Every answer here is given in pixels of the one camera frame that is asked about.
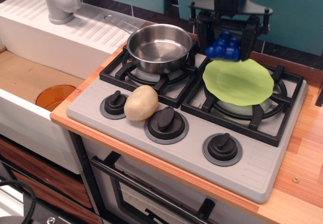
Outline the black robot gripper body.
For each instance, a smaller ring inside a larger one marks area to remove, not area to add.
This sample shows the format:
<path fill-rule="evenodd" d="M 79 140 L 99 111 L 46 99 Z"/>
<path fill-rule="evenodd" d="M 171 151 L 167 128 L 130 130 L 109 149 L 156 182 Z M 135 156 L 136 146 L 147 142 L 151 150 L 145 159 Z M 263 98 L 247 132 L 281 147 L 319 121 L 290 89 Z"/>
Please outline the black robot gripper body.
<path fill-rule="evenodd" d="M 270 31 L 273 10 L 250 0 L 190 1 L 190 23 L 197 26 L 229 29 L 260 36 Z"/>

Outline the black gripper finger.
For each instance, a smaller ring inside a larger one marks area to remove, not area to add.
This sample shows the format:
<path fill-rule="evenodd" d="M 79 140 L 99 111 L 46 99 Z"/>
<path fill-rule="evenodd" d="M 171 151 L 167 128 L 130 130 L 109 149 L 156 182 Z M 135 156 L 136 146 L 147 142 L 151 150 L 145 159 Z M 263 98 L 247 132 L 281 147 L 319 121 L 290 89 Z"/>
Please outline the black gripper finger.
<path fill-rule="evenodd" d="M 198 16 L 195 21 L 196 34 L 201 48 L 207 48 L 214 40 L 214 28 L 212 21 Z"/>
<path fill-rule="evenodd" d="M 245 61 L 250 58 L 250 54 L 254 48 L 257 37 L 260 33 L 259 16 L 250 16 L 242 29 L 241 41 L 241 60 Z"/>

